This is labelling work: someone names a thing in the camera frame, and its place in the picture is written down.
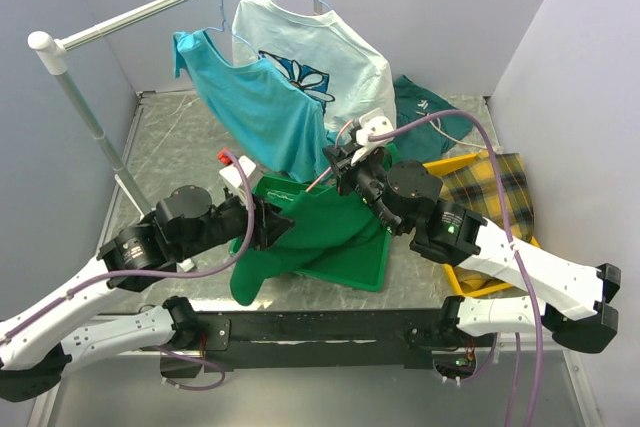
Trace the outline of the pink wire hanger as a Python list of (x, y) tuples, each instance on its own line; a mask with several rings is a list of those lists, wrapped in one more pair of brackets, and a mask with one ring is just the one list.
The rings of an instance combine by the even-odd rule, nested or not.
[[(334, 141), (334, 148), (337, 148), (339, 146), (339, 142), (343, 136), (344, 133), (346, 133), (346, 131), (353, 125), (355, 119), (351, 119), (349, 121), (347, 121), (339, 130), (338, 134), (336, 135), (335, 141)], [(329, 161), (329, 166), (311, 183), (309, 184), (306, 189), (305, 192), (310, 192), (312, 191), (319, 183), (321, 183), (328, 175), (330, 175), (332, 172), (332, 167), (331, 167), (331, 162)]]

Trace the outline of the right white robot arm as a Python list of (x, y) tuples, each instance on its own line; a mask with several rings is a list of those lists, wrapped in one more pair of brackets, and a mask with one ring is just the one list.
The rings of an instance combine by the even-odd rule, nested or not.
[(449, 296), (437, 323), (449, 345), (498, 333), (550, 332), (562, 347), (602, 352), (616, 337), (619, 313), (610, 302), (620, 288), (619, 268), (568, 261), (517, 238), (486, 217), (441, 196), (442, 180), (418, 161), (385, 167), (383, 147), (355, 143), (323, 150), (342, 195), (357, 194), (393, 235), (439, 264), (504, 281), (518, 297)]

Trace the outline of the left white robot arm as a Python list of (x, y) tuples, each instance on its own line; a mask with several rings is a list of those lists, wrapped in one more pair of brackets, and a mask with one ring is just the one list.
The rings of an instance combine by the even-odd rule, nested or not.
[(174, 190), (104, 244), (72, 279), (2, 322), (2, 399), (33, 399), (79, 368), (129, 350), (193, 346), (202, 327), (185, 297), (101, 325), (89, 322), (107, 307), (177, 276), (179, 263), (189, 258), (233, 239), (243, 250), (265, 250), (294, 225), (280, 207), (257, 195), (243, 200), (226, 194), (214, 205), (203, 188)]

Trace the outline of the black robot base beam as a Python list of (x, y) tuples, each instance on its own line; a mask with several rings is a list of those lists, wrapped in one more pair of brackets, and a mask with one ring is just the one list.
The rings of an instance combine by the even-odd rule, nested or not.
[(167, 347), (225, 371), (401, 365), (429, 369), (436, 352), (490, 347), (494, 334), (458, 330), (454, 297), (442, 308), (197, 312), (185, 297), (162, 304), (177, 322)]

